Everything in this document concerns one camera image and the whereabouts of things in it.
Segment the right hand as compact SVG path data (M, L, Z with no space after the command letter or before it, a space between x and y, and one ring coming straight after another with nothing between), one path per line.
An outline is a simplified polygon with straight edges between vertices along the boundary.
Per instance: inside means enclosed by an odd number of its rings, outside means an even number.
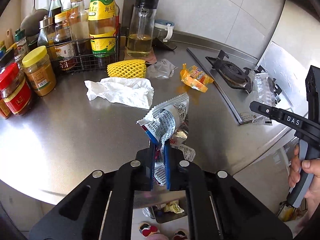
M298 155L299 155L299 146L296 145L294 149L294 156L291 160L288 183L290 187L295 187L295 185L300 181L300 174L299 174L300 168L302 168L302 170L305 171L306 173L310 173L314 175L312 183L310 184L309 189L305 194L305 199L308 206L308 211L306 213L306 216L309 220L319 205L320 163L319 163L319 159L300 161Z

